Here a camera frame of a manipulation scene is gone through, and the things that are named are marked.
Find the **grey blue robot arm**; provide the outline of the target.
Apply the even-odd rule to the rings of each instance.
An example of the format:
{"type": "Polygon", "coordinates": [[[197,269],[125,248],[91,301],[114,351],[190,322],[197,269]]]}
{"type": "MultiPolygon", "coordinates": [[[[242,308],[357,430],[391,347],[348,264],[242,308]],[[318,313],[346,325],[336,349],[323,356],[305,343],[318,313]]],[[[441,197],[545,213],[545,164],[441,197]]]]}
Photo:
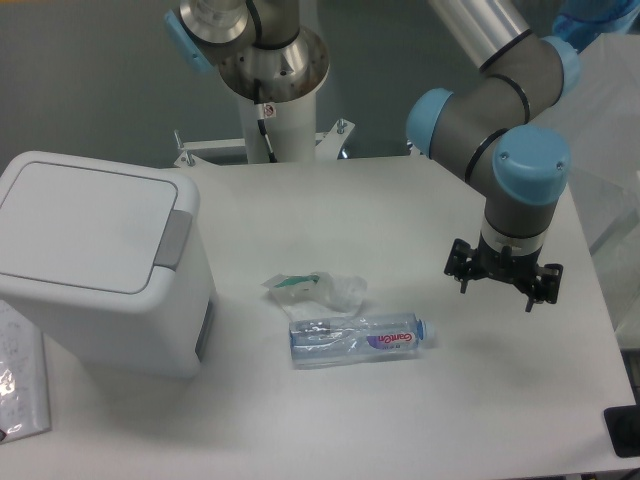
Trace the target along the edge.
{"type": "MultiPolygon", "coordinates": [[[[580,61],[556,37],[537,37],[509,1],[436,1],[433,9],[482,74],[471,93],[425,93],[406,135],[484,196],[479,242],[453,243],[445,273],[461,284],[510,284],[530,305],[555,303],[563,268],[538,258],[570,170],[570,148],[534,119],[577,83],[580,61]]],[[[316,92],[329,72],[322,39],[296,1],[183,1],[165,27],[199,72],[217,70],[238,100],[252,163],[312,161],[316,92]]]]}

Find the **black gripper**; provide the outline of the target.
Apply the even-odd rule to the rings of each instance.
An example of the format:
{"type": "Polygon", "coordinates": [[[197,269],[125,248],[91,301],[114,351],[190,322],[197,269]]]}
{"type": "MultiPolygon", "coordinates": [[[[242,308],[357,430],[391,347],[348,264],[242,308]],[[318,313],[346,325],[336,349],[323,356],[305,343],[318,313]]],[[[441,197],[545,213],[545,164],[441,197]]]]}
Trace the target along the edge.
{"type": "Polygon", "coordinates": [[[526,312],[536,304],[556,304],[563,275],[558,263],[537,265],[541,248],[528,255],[516,255],[510,248],[494,250],[480,237],[474,249],[464,240],[455,239],[445,264],[444,273],[460,283],[465,293],[470,280],[490,279],[512,285],[524,285],[526,312]]]}

